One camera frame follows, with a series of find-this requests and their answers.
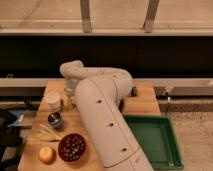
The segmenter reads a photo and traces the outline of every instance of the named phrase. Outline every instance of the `black fabric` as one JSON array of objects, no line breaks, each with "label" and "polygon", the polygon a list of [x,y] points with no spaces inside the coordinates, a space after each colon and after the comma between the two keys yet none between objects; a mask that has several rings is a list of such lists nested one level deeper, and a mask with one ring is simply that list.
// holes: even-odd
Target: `black fabric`
[{"label": "black fabric", "polygon": [[7,110],[0,108],[0,117],[4,118],[6,120],[6,125],[12,124],[16,121],[17,117],[10,113]]},{"label": "black fabric", "polygon": [[16,121],[17,117],[7,110],[0,109],[0,170],[17,164],[20,156],[15,156],[9,160],[2,161],[2,157],[7,147],[17,147],[22,144],[23,139],[19,136],[19,127],[7,127]]}]

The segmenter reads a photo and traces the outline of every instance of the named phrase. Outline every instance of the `green tray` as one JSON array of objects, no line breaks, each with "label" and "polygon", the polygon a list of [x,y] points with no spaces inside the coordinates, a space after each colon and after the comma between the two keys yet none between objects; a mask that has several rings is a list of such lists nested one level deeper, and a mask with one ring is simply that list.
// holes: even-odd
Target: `green tray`
[{"label": "green tray", "polygon": [[154,169],[181,170],[183,160],[168,117],[124,117]]}]

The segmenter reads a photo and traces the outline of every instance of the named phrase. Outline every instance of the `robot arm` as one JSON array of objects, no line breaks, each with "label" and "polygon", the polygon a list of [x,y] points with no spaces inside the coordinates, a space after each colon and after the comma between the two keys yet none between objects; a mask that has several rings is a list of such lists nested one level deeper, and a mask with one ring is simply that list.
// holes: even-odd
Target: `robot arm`
[{"label": "robot arm", "polygon": [[91,72],[90,68],[86,69],[92,74],[87,73],[85,79],[82,73],[78,77],[77,71],[66,73],[83,79],[75,88],[76,105],[103,167],[107,171],[153,171],[115,104],[131,91],[131,75],[114,68],[95,68]]},{"label": "robot arm", "polygon": [[117,100],[126,96],[123,95],[123,92],[128,92],[129,88],[132,88],[132,77],[131,75],[123,69],[118,68],[96,68],[96,67],[84,67],[81,61],[72,61],[64,63],[60,66],[60,73],[65,78],[65,93],[68,96],[74,96],[75,88],[80,80],[84,78],[88,78],[91,76],[98,76],[98,75],[109,75],[113,74],[114,76],[116,73],[120,73],[124,84],[120,86],[118,93],[121,97],[117,97]]}]

